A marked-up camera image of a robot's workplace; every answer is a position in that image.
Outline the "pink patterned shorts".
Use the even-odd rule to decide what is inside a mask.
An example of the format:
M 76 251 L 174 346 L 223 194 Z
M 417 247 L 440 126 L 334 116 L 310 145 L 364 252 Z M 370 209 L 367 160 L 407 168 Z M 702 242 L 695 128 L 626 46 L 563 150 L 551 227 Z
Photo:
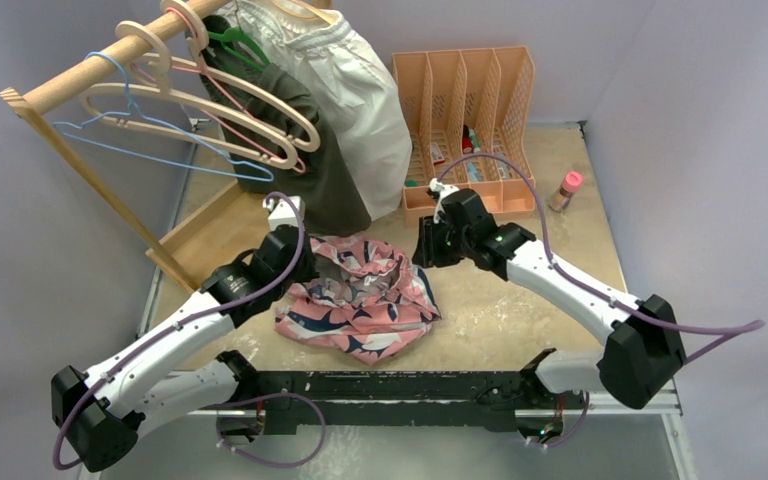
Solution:
M 442 319 L 425 272 L 400 248 L 366 236 L 310 239 L 318 277 L 288 290 L 274 330 L 372 366 Z

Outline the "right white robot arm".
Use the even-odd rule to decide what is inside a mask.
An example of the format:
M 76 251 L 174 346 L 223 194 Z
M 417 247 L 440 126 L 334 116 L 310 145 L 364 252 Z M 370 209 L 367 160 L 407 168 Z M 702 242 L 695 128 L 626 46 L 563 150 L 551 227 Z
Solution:
M 524 227 L 498 224 L 471 189 L 436 184 L 426 194 L 435 210 L 419 219 L 415 263 L 442 268 L 469 259 L 548 301 L 600 345 L 591 352 L 549 348 L 535 357 L 522 370 L 521 392 L 529 404 L 544 407 L 561 393 L 597 391 L 642 409 L 686 364 L 667 300 L 641 300 L 596 280 Z

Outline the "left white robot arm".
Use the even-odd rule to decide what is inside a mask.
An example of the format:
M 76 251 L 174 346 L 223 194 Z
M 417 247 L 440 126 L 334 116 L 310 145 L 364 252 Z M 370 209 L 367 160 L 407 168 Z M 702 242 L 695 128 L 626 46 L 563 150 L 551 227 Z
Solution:
M 280 225 L 258 248 L 218 267 L 175 313 L 124 350 L 85 370 L 64 367 L 51 380 L 54 467 L 99 472 L 123 459 L 142 436 L 192 411 L 252 405 L 258 373 L 236 351 L 187 374 L 172 372 L 268 310 L 291 284 L 313 277 L 304 228 Z

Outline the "dark green shorts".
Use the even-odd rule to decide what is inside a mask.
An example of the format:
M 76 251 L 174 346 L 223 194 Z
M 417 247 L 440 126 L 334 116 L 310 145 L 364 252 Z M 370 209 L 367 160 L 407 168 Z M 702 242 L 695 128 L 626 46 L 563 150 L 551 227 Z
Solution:
M 366 230 L 372 223 L 371 216 L 349 173 L 333 128 L 309 89 L 277 65 L 270 64 L 265 70 L 258 71 L 243 64 L 221 51 L 214 41 L 203 55 L 208 66 L 230 68 L 233 74 L 269 91 L 302 113 L 313 123 L 321 138 L 318 150 L 298 153 L 305 164 L 304 172 L 268 167 L 274 175 L 271 183 L 237 178 L 240 188 L 248 193 L 280 191 L 301 197 L 305 203 L 305 226 L 310 233 L 345 237 Z M 271 106 L 237 88 L 231 87 L 229 91 L 262 121 L 295 136 L 305 135 L 295 122 Z

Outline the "white shorts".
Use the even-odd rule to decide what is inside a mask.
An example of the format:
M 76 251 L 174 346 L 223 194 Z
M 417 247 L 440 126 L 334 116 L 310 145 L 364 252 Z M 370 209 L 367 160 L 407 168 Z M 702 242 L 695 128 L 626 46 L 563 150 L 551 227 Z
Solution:
M 218 13 L 306 86 L 335 131 L 362 200 L 377 220 L 401 201 L 412 142 L 396 83 L 372 46 L 336 10 L 333 25 L 292 18 L 271 1 L 233 1 Z

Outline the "beige wooden hanger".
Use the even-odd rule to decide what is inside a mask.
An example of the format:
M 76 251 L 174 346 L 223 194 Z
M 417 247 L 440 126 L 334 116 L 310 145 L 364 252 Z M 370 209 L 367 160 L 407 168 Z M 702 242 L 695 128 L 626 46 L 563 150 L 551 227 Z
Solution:
M 187 29 L 191 32 L 191 36 L 187 39 L 187 42 L 188 49 L 193 58 L 191 60 L 186 60 L 173 56 L 171 58 L 171 68 L 173 70 L 199 74 L 205 77 L 210 83 L 214 84 L 216 89 L 219 90 L 220 93 L 227 98 L 229 102 L 236 107 L 236 110 L 247 120 L 256 120 L 257 118 L 249 110 L 243 107 L 242 104 L 231 95 L 228 89 L 230 87 L 237 88 L 249 94 L 251 97 L 262 101 L 281 112 L 287 118 L 293 120 L 305 132 L 303 137 L 294 136 L 285 131 L 280 132 L 287 140 L 289 140 L 294 149 L 305 152 L 313 152 L 319 149 L 321 145 L 319 132 L 313 123 L 302 113 L 298 112 L 269 91 L 241 78 L 241 76 L 237 74 L 233 74 L 230 68 L 217 69 L 207 65 L 203 52 L 210 46 L 212 41 L 218 44 L 221 51 L 225 53 L 227 52 L 217 41 L 209 38 L 209 30 L 202 17 L 195 13 L 188 4 L 183 1 L 162 1 L 160 3 L 160 9 L 164 13 L 171 12 L 180 16 Z M 242 45 L 237 45 L 236 49 L 244 54 L 248 53 L 247 49 Z
M 302 164 L 298 152 L 312 152 L 320 146 L 320 136 L 313 124 L 286 102 L 254 84 L 208 67 L 203 60 L 193 62 L 173 56 L 166 43 L 146 26 L 133 21 L 123 21 L 117 25 L 115 34 L 119 38 L 136 36 L 147 41 L 154 50 L 140 57 L 151 72 L 140 78 L 141 84 L 130 82 L 128 73 L 124 73 L 123 83 L 97 83 L 78 95 L 84 109 L 92 115 L 91 122 L 100 121 L 120 128 L 130 128 L 135 131 L 152 133 L 192 143 L 200 143 L 213 151 L 230 157 L 232 154 L 241 156 L 241 163 L 259 169 L 263 164 L 279 169 L 295 169 Z M 171 69 L 200 73 L 204 75 L 220 93 L 233 104 L 226 107 L 171 87 L 167 73 Z M 307 137 L 301 138 L 265 123 L 252 116 L 231 94 L 221 86 L 225 82 L 242 89 L 287 115 L 297 125 L 302 127 Z M 127 110 L 101 112 L 91 102 L 96 95 L 123 94 L 127 101 Z M 193 107 L 215 120 L 221 126 L 229 129 L 234 135 L 244 141 L 238 146 L 224 140 L 196 135 L 181 128 L 150 117 L 142 112 L 136 99 L 138 97 L 164 100 L 182 106 Z

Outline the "front beige wooden hanger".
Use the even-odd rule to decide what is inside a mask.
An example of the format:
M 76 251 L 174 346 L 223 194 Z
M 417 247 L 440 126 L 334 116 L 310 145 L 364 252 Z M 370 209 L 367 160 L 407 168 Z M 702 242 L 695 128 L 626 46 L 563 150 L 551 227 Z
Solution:
M 200 143 L 213 151 L 230 157 L 232 154 L 241 156 L 241 163 L 259 169 L 263 164 L 279 169 L 295 169 L 302 164 L 298 152 L 312 152 L 320 146 L 320 136 L 313 124 L 286 102 L 254 84 L 208 67 L 203 60 L 193 62 L 173 56 L 166 43 L 146 26 L 133 21 L 123 21 L 117 25 L 115 34 L 119 38 L 136 36 L 147 41 L 154 50 L 140 57 L 151 72 L 140 78 L 141 84 L 130 82 L 128 73 L 124 73 L 123 83 L 97 83 L 78 95 L 84 109 L 92 115 L 91 122 L 100 121 L 120 128 L 130 128 L 135 131 L 152 133 L 192 143 Z M 204 75 L 220 93 L 233 104 L 226 107 L 171 87 L 167 73 L 171 69 L 200 73 Z M 252 116 L 231 94 L 221 86 L 225 82 L 242 89 L 287 115 L 297 125 L 302 127 L 307 137 L 301 138 L 265 123 Z M 101 112 L 91 102 L 96 95 L 123 94 L 127 101 L 127 110 Z M 238 146 L 224 140 L 196 135 L 181 128 L 150 117 L 142 112 L 136 99 L 138 97 L 164 100 L 182 106 L 193 107 L 215 120 L 221 126 L 229 129 L 234 135 L 244 141 Z

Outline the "green plastic hanger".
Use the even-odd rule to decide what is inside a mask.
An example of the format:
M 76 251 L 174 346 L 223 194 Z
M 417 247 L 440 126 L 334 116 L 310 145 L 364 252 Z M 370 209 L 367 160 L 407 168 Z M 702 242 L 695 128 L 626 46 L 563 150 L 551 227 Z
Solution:
M 270 59 L 260 46 L 238 27 L 229 27 L 220 32 L 209 30 L 208 35 L 211 40 L 217 41 L 228 54 L 253 69 L 263 71 L 271 64 Z M 237 45 L 244 46 L 248 53 L 244 54 L 238 51 Z

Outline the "beige hanger under white shorts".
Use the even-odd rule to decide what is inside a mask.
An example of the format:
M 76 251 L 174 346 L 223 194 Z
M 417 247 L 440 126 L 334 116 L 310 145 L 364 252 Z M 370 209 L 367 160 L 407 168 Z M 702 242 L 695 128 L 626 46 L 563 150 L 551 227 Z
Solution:
M 299 20 L 321 20 L 328 25 L 336 22 L 333 15 L 301 0 L 271 0 L 271 4 L 284 14 Z

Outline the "light blue tube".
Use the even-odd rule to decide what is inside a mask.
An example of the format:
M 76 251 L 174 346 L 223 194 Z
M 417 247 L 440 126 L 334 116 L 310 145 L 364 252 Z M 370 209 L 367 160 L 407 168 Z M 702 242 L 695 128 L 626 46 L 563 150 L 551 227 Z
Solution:
M 472 161 L 468 161 L 465 163 L 465 169 L 467 172 L 468 179 L 471 183 L 477 183 L 483 181 L 483 176 L 481 174 L 481 171 L 476 167 L 476 165 Z

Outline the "red white tube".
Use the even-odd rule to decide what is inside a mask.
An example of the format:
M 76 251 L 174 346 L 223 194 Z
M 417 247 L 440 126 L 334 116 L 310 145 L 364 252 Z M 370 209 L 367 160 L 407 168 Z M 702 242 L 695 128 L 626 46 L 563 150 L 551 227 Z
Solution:
M 431 163 L 434 167 L 444 165 L 446 163 L 446 156 L 444 155 L 442 148 L 436 141 L 430 142 L 429 152 L 430 152 Z

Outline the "red black marker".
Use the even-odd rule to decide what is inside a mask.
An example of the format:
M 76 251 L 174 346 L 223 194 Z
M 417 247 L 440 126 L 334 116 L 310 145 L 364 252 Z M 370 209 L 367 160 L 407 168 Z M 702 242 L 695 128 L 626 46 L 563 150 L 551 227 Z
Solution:
M 467 125 L 464 125 L 462 128 L 461 148 L 463 154 L 471 154 L 474 152 L 471 130 Z

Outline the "pink capped bottle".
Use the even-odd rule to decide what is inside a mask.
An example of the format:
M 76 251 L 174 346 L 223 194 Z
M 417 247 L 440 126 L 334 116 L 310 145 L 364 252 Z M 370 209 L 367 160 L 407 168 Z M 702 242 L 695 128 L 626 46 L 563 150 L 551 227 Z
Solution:
M 549 207 L 555 212 L 565 210 L 572 197 L 583 184 L 583 176 L 577 171 L 569 171 L 563 177 L 558 189 L 549 202 Z

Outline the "orange plastic file organizer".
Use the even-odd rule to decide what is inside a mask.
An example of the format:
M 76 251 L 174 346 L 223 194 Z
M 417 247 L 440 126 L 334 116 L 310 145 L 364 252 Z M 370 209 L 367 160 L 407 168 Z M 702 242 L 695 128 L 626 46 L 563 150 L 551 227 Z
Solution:
M 429 182 L 477 192 L 500 219 L 532 213 L 524 133 L 535 66 L 525 46 L 395 53 L 393 77 L 412 141 L 404 224 L 434 211 Z

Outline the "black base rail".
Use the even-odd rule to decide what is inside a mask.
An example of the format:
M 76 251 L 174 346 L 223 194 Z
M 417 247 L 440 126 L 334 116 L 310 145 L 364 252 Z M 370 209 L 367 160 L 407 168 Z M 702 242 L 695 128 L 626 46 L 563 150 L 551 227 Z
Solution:
M 302 425 L 481 427 L 490 432 L 550 435 L 560 414 L 584 406 L 582 394 L 552 394 L 520 371 L 254 371 L 224 402 L 258 409 L 270 435 Z

